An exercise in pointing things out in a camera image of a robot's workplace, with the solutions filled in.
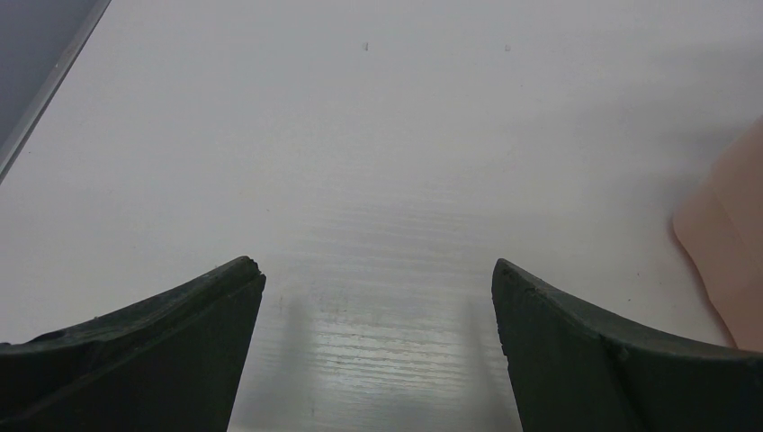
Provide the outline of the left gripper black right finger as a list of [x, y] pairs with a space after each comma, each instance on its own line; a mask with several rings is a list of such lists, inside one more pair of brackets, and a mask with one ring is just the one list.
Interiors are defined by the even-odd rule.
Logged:
[[761, 354], [649, 328], [506, 259], [491, 293], [524, 430], [761, 430]]

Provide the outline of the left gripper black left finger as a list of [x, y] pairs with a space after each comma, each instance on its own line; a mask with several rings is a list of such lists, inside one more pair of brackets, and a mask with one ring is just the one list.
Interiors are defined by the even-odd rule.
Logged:
[[265, 275], [238, 257], [83, 323], [1, 346], [4, 431], [224, 431]]

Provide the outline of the pink plastic bin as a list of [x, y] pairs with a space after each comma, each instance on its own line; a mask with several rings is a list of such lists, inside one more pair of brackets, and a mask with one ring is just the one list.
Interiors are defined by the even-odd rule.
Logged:
[[761, 351], [761, 120], [723, 151], [672, 227], [736, 347]]

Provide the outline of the aluminium table edge rail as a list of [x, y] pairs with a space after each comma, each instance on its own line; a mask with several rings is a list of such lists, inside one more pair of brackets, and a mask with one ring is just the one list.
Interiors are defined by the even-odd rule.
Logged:
[[1, 2], [1, 177], [6, 177], [110, 0]]

